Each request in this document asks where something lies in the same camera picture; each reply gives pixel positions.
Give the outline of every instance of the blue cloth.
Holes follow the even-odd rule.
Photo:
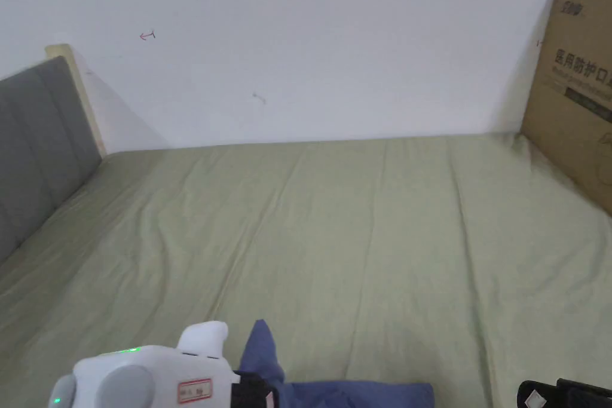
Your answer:
[[[366,381],[285,383],[276,345],[265,321],[257,321],[247,341],[240,371],[257,373],[279,391],[280,408],[433,408],[430,384]]]

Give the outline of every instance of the white sticker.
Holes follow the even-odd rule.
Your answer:
[[[536,389],[530,393],[530,396],[525,400],[528,408],[542,408],[546,404],[546,399],[543,398]]]
[[[210,378],[179,382],[177,389],[179,404],[196,402],[210,397],[212,397],[212,380]]]
[[[272,392],[265,396],[265,408],[274,408],[274,394]]]

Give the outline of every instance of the green led light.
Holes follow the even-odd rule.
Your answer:
[[[136,351],[140,351],[140,348],[124,349],[123,351],[117,351],[117,353],[121,354],[122,352],[136,352]]]

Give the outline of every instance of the wrinkle in sheet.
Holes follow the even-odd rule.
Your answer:
[[[470,287],[470,295],[472,297],[471,302],[471,311],[472,311],[472,326],[474,327],[475,337],[479,342],[479,352],[481,354],[480,358],[480,379],[482,383],[482,387],[485,391],[485,397],[490,406],[494,405],[494,397],[493,397],[493,389],[495,385],[495,373],[494,366],[490,365],[491,357],[488,352],[488,339],[486,336],[486,329],[484,326],[484,322],[482,321],[481,315],[481,299],[480,292],[478,290],[478,285],[476,284],[476,273],[474,266],[474,259],[472,258],[472,254],[470,251],[469,244],[469,233],[467,229],[466,215],[464,212],[464,204],[463,197],[461,193],[461,185],[459,183],[459,179],[457,177],[457,169],[455,168],[454,158],[453,158],[453,150],[452,145],[447,142],[447,155],[448,155],[448,163],[451,171],[451,179],[453,185],[455,187],[455,194],[457,196],[457,210],[460,217],[460,226],[463,232],[463,244],[464,251],[466,257],[466,265],[467,265],[467,277],[468,284]]]

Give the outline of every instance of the wooden bed frame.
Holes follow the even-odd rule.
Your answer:
[[[75,59],[74,52],[72,51],[72,47],[69,44],[49,45],[48,47],[45,47],[45,52],[47,53],[47,59],[62,56],[68,62],[68,67],[71,70],[72,79],[75,81],[76,90],[78,92],[79,98],[81,99],[82,108],[85,111],[87,122],[90,123],[91,132],[94,134],[96,146],[98,147],[100,156],[102,158],[105,157],[106,148],[104,147],[104,142],[102,141],[100,128],[98,127],[98,123],[96,122],[94,110],[92,110],[91,108],[90,98],[87,97],[85,85],[82,82],[81,74],[78,70],[78,66],[76,63],[77,61]]]

